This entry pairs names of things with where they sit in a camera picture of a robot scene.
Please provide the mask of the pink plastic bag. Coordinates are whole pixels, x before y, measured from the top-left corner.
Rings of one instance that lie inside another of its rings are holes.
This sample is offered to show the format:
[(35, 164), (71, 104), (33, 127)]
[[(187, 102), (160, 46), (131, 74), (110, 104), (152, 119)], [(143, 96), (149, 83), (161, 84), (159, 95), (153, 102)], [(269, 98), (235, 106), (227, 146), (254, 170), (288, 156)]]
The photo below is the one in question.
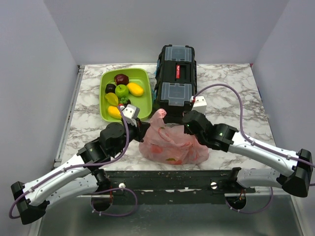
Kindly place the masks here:
[(139, 144), (140, 153), (151, 161), (169, 165), (196, 165), (208, 160), (208, 148), (201, 145), (195, 136), (185, 134), (184, 126), (164, 123), (166, 115), (164, 109), (153, 114), (150, 127)]

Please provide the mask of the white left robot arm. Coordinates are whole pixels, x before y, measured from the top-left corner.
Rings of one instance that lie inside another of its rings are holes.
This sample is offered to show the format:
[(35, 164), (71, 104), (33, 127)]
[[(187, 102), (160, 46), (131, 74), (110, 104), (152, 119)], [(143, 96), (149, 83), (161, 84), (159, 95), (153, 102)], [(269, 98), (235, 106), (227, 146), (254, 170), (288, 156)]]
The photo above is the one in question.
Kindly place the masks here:
[(131, 141), (142, 142), (149, 127), (149, 123), (138, 118), (110, 123), (98, 138), (86, 143), (59, 167), (31, 182), (15, 182), (11, 185), (14, 203), (9, 218), (28, 225), (42, 218), (59, 200), (106, 193), (110, 184), (100, 168), (121, 159)]

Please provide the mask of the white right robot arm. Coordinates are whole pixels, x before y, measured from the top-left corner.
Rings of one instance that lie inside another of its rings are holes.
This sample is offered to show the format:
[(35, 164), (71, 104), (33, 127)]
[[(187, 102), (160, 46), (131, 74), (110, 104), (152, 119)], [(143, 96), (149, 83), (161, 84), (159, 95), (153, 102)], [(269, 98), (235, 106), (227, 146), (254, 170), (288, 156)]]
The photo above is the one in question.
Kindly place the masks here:
[(268, 166), (268, 169), (240, 169), (236, 176), (227, 179), (229, 191), (236, 193), (243, 187), (265, 186), (281, 188), (296, 197), (308, 196), (314, 167), (310, 151), (302, 148), (295, 152), (268, 145), (230, 125), (211, 124), (198, 111), (185, 113), (182, 123), (184, 132), (194, 135), (201, 145), (242, 155)]

